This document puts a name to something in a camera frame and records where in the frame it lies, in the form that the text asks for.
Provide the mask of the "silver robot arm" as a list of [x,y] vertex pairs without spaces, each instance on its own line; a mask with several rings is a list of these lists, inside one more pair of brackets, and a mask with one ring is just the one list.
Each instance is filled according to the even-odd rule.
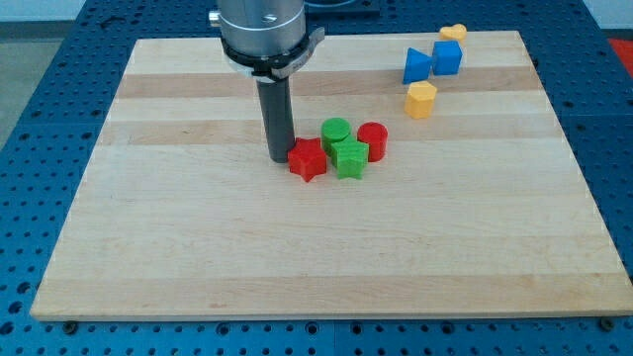
[[307,30],[303,0],[218,0],[208,19],[229,66],[264,83],[299,71],[325,38],[323,28]]

